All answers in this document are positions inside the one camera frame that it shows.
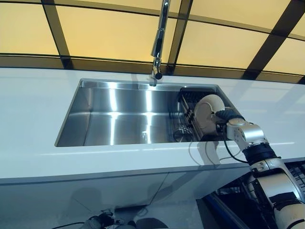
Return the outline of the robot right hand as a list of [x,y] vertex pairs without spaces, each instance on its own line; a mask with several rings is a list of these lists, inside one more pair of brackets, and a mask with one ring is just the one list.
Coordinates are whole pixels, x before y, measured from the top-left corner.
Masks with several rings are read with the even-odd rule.
[[216,132],[218,135],[227,137],[226,125],[231,119],[242,119],[245,121],[244,117],[235,112],[233,109],[228,108],[225,110],[217,111],[212,114],[212,121],[215,123]]

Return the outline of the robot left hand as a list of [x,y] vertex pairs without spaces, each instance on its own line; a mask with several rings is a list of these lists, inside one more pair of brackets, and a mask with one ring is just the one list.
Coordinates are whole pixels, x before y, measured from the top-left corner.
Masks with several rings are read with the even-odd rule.
[[85,221],[83,229],[106,229],[114,225],[113,213],[107,209],[102,210],[99,215],[94,215]]

